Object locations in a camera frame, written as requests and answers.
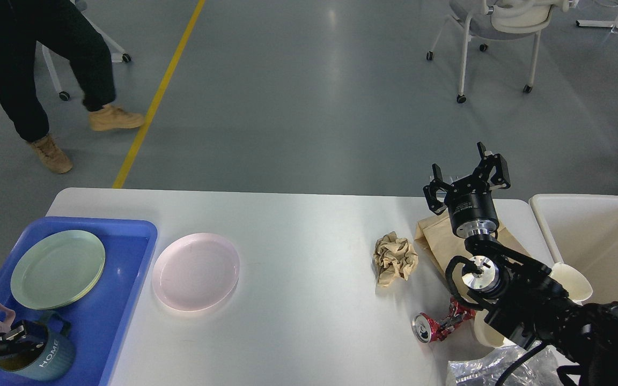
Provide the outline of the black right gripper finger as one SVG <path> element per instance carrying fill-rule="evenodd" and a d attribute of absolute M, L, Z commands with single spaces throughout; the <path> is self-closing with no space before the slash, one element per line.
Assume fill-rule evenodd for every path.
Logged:
<path fill-rule="evenodd" d="M 443 180 L 443 175 L 438 164 L 432 164 L 432 179 L 423 188 L 424 197 L 426 198 L 428 208 L 432 213 L 439 216 L 447 208 L 444 200 L 439 200 L 437 193 L 442 191 L 446 195 L 452 189 L 453 186 Z"/>
<path fill-rule="evenodd" d="M 488 151 L 483 142 L 478 142 L 476 146 L 480 161 L 471 173 L 471 188 L 477 191 L 507 190 L 510 188 L 510 176 L 504 156 Z"/>

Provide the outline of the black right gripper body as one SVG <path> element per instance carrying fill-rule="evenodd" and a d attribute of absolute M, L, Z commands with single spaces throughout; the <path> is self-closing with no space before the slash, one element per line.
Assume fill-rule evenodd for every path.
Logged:
<path fill-rule="evenodd" d="M 499 228 L 491 189 L 487 184 L 453 183 L 444 203 L 453 234 L 461 239 L 467 239 L 471 235 L 490 235 Z"/>

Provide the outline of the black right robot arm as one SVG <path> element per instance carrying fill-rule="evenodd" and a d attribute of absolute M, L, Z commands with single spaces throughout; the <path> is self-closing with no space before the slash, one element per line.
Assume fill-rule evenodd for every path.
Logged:
<path fill-rule="evenodd" d="M 526 353 L 510 364 L 496 384 L 515 369 L 554 346 L 571 366 L 557 368 L 564 385 L 618 385 L 618 301 L 599 305 L 570 300 L 542 262 L 502 245 L 491 192 L 510 187 L 501 154 L 477 144 L 480 161 L 471 174 L 446 183 L 437 164 L 423 192 L 431 212 L 447 212 L 451 229 L 470 257 L 453 256 L 444 271 L 454 303 L 463 310 L 488 311 L 491 328 Z"/>

